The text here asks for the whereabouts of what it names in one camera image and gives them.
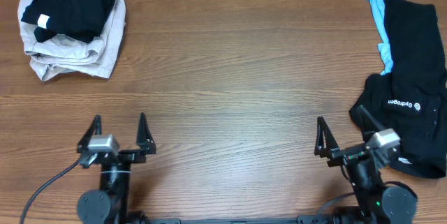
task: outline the black cloth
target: black cloth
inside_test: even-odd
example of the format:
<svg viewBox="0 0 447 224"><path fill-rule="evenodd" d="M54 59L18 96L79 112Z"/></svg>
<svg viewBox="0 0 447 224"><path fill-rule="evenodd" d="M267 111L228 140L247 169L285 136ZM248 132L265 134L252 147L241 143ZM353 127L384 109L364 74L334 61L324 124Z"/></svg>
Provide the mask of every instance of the black cloth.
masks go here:
<svg viewBox="0 0 447 224"><path fill-rule="evenodd" d="M394 66L386 75L372 74L349 111L359 105L401 137L390 166L425 178L446 176L446 67L433 5L384 0L384 25Z"/></svg>
<svg viewBox="0 0 447 224"><path fill-rule="evenodd" d="M37 27L34 31L39 43L58 33L90 43L101 35L114 4L115 0L33 0L22 22L37 25L42 14L50 17L47 29Z"/></svg>

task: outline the light blue shirt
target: light blue shirt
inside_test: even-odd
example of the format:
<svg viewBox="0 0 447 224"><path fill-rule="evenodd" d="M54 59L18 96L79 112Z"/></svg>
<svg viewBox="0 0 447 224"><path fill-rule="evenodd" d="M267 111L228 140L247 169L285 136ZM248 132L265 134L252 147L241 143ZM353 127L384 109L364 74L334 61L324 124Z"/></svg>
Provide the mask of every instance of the light blue shirt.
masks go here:
<svg viewBox="0 0 447 224"><path fill-rule="evenodd" d="M393 58L391 57L390 41L386 35L385 25L383 24L385 17L385 3L383 0L369 0L371 3L372 17L376 22L377 30L379 31L380 37L382 38L382 43L377 45L380 56L383 63L385 64L385 70L380 73L380 75L385 75L390 73L393 69Z"/></svg>

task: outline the clothing label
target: clothing label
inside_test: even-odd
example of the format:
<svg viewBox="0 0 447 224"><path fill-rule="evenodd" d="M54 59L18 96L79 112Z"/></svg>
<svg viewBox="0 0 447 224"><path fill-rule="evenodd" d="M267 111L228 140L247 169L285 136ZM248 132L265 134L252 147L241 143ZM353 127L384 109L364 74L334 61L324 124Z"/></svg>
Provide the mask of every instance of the clothing label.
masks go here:
<svg viewBox="0 0 447 224"><path fill-rule="evenodd" d="M411 165L411 162L408 161L406 158L402 158L402 157L400 157L400 158L398 158L398 161L400 161L400 162L402 162L402 163L404 163L404 164Z"/></svg>
<svg viewBox="0 0 447 224"><path fill-rule="evenodd" d="M402 101L398 101L397 99L395 100L389 100L388 101L389 104L392 105L400 105L400 106L407 106L408 108L412 108L413 104L410 102L402 102ZM416 109L418 112L420 110L420 104L419 103L414 103L414 109Z"/></svg>
<svg viewBox="0 0 447 224"><path fill-rule="evenodd" d="M40 28L46 29L47 28L47 22L48 22L49 18L50 18L49 16L41 14L39 19L37 20L37 26L39 26Z"/></svg>

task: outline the white folded cloth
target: white folded cloth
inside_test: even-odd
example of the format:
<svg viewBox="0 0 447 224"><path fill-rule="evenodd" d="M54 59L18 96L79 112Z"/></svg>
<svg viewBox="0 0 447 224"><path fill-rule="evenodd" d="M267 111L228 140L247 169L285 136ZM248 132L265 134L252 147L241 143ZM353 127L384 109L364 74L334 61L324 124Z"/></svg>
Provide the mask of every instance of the white folded cloth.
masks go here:
<svg viewBox="0 0 447 224"><path fill-rule="evenodd" d="M57 74L72 71L103 78L110 77L126 25L124 0L115 0L115 5L104 24L103 32L90 43L62 34L57 34L43 43L37 42L34 36L37 25L20 21L25 8L32 1L20 0L17 14L24 52L31 56L29 65L42 81L47 81Z"/></svg>

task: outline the pile of clothes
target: pile of clothes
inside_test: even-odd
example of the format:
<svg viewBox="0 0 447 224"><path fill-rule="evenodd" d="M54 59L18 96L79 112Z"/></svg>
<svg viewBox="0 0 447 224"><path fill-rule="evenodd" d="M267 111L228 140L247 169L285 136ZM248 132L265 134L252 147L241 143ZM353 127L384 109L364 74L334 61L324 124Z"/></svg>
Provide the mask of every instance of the pile of clothes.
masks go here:
<svg viewBox="0 0 447 224"><path fill-rule="evenodd" d="M406 0L370 0L382 37L385 70L372 74L350 110L363 105L401 137L390 166L424 178L446 176L447 70L435 7Z"/></svg>
<svg viewBox="0 0 447 224"><path fill-rule="evenodd" d="M20 35L42 81L79 71L109 78L123 38L124 0L20 0Z"/></svg>

